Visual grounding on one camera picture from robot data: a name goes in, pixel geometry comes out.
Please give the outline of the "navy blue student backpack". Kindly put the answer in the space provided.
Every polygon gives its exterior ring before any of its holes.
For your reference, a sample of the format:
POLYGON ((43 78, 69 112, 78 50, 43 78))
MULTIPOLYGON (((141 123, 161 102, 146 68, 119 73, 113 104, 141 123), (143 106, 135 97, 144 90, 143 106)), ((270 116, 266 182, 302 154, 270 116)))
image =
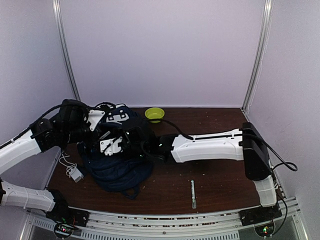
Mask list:
POLYGON ((93 151, 78 140, 76 147, 83 170, 104 191, 134 200, 140 184, 153 173, 153 157, 147 146, 155 135, 143 117, 125 104, 101 103, 97 108, 105 111, 95 128, 101 131, 100 141, 122 137, 122 152, 106 156, 100 152, 100 145, 98 151, 93 151))

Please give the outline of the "white charger with cable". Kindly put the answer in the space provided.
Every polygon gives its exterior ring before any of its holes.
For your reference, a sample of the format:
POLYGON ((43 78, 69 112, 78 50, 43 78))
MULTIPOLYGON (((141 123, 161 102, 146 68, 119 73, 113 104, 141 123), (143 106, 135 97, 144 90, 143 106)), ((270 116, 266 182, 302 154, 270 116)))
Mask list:
POLYGON ((75 183, 78 183, 84 178, 84 175, 78 169, 78 165, 76 163, 67 160, 69 157, 69 155, 62 153, 58 162, 65 167, 66 176, 71 178, 75 183))

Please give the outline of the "white green marker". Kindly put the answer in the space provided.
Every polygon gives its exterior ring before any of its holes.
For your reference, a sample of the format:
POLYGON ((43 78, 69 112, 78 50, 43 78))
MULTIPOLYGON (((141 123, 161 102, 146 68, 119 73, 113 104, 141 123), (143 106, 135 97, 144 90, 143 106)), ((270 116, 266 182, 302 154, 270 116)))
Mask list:
POLYGON ((193 210, 197 208, 197 200, 196 200, 196 194, 195 194, 195 182, 192 179, 190 181, 191 184, 191 207, 193 210))

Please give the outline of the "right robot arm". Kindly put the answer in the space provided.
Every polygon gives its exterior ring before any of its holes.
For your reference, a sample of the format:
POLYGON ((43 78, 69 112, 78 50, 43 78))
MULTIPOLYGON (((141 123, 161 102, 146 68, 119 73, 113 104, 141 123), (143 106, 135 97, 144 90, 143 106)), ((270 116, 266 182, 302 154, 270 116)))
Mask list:
POLYGON ((124 150, 150 159, 186 163, 198 160, 235 160, 244 162, 245 176, 253 181, 260 206, 240 211, 242 225, 273 221, 281 217, 270 145, 250 122, 226 132, 203 135, 156 136, 145 119, 129 119, 122 124, 124 150))

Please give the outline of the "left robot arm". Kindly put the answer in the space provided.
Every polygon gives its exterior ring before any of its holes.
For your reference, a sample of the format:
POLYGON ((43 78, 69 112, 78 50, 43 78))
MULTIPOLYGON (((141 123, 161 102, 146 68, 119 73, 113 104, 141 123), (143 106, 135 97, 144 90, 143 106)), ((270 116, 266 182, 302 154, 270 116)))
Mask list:
MULTIPOLYGON (((98 123, 107 111, 85 103, 64 99, 51 107, 17 136, 0 146, 0 172, 51 148, 65 149, 68 144, 99 139, 98 123)), ((58 190, 36 190, 0 181, 1 206, 36 209, 58 223, 70 224, 74 215, 58 190)))

